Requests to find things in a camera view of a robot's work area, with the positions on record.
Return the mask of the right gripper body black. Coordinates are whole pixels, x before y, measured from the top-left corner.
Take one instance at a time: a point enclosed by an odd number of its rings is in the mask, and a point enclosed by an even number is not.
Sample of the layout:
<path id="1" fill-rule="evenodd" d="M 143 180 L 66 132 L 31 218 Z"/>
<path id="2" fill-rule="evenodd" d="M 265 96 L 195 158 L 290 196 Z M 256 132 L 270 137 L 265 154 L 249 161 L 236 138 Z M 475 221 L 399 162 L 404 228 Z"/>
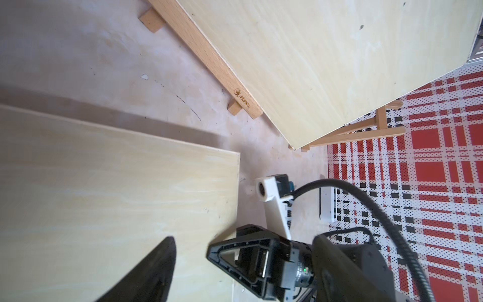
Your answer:
<path id="1" fill-rule="evenodd" d="M 293 301 L 296 288 L 313 287 L 312 246 L 256 225 L 208 246 L 206 258 L 256 297 Z"/>

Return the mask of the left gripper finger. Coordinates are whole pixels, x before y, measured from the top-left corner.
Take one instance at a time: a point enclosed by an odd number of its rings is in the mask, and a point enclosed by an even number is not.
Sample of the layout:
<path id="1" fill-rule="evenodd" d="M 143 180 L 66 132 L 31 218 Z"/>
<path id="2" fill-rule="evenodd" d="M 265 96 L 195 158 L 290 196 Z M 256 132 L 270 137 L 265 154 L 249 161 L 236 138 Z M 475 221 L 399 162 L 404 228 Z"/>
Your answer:
<path id="1" fill-rule="evenodd" d="M 176 254 L 175 239 L 166 237 L 98 301 L 167 301 Z"/>

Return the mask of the plywood board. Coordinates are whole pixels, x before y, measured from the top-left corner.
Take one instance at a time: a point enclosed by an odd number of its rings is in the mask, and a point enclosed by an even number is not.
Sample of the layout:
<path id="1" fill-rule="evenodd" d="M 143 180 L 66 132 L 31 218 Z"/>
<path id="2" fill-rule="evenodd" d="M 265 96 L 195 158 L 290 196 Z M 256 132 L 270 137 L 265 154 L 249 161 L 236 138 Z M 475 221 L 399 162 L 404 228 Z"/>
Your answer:
<path id="1" fill-rule="evenodd" d="M 96 301 L 167 237 L 169 301 L 231 301 L 240 155 L 1 107 L 1 300 Z"/>
<path id="2" fill-rule="evenodd" d="M 181 1 L 293 148 L 463 66 L 482 1 Z"/>

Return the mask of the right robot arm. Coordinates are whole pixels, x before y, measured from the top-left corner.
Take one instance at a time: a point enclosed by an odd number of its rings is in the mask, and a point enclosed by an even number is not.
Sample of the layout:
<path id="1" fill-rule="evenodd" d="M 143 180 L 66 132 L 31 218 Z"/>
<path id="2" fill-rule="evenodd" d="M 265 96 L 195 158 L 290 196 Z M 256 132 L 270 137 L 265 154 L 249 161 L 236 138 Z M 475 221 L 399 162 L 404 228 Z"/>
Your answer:
<path id="1" fill-rule="evenodd" d="M 234 239 L 211 244 L 207 260 L 264 301 L 403 301 L 394 276 L 373 233 L 363 244 L 333 244 L 334 232 L 311 244 L 291 238 L 291 206 L 305 193 L 323 187 L 340 189 L 364 205 L 382 225 L 405 260 L 421 301 L 434 301 L 430 282 L 405 238 L 381 207 L 347 181 L 320 179 L 295 188 L 285 174 L 257 180 L 265 206 L 266 227 L 241 226 Z"/>

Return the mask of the left wooden easel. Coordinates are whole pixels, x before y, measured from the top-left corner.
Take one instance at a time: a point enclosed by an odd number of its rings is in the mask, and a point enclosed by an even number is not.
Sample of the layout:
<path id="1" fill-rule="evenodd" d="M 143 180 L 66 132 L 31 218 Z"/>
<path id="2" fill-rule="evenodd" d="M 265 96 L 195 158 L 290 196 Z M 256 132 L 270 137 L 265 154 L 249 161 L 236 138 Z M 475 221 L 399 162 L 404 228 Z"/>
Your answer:
<path id="1" fill-rule="evenodd" d="M 252 96 L 244 97 L 247 92 L 233 71 L 228 67 L 220 55 L 215 53 L 201 32 L 195 29 L 188 17 L 182 17 L 174 29 L 181 35 L 181 39 L 194 52 L 196 57 L 205 65 L 220 84 L 230 93 L 231 100 L 227 110 L 233 116 L 244 110 L 252 119 L 261 117 L 264 112 Z M 394 101 L 389 106 L 376 110 L 376 116 L 362 122 L 350 124 L 330 133 L 329 143 L 355 142 L 359 140 L 373 140 L 378 138 L 398 137 L 406 133 L 403 127 L 389 128 L 386 120 L 387 109 L 400 109 L 401 101 Z"/>

